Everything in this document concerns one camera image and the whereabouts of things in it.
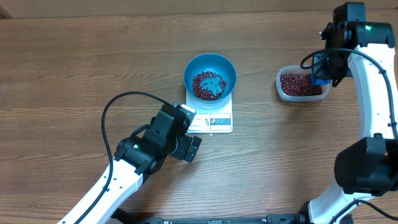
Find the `blue plastic measuring scoop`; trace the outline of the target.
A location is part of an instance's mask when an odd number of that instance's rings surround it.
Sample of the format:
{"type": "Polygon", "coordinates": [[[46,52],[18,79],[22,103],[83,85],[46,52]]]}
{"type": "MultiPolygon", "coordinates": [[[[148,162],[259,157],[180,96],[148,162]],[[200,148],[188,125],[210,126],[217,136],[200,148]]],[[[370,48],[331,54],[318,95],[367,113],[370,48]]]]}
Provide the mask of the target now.
{"type": "Polygon", "coordinates": [[[328,85],[330,82],[331,82],[331,80],[324,80],[324,79],[318,78],[314,74],[311,74],[311,83],[313,86],[328,85]]]}

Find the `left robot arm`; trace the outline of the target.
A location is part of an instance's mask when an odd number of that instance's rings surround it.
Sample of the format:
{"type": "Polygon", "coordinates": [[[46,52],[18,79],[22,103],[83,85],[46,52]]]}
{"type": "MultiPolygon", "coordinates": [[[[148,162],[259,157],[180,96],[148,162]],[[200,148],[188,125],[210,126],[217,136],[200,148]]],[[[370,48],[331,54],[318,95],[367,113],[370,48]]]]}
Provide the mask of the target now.
{"type": "Polygon", "coordinates": [[[150,124],[118,144],[102,177],[61,223],[113,221],[119,206],[160,170],[168,156],[191,162],[201,143],[199,137],[186,134],[195,114],[195,109],[187,105],[163,105],[150,124]]]}

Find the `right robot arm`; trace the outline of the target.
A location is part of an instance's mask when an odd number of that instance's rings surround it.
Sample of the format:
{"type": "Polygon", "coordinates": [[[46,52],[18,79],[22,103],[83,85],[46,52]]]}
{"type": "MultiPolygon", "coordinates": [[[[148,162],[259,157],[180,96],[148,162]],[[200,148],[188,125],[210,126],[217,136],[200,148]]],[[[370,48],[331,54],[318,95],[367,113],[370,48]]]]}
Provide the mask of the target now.
{"type": "Polygon", "coordinates": [[[353,209],[397,190],[396,42],[390,24],[367,21],[361,2],[337,7],[320,37],[325,48],[307,56],[312,83],[354,80],[359,138],[337,155],[334,182],[307,202],[295,221],[351,223],[353,209]]]}

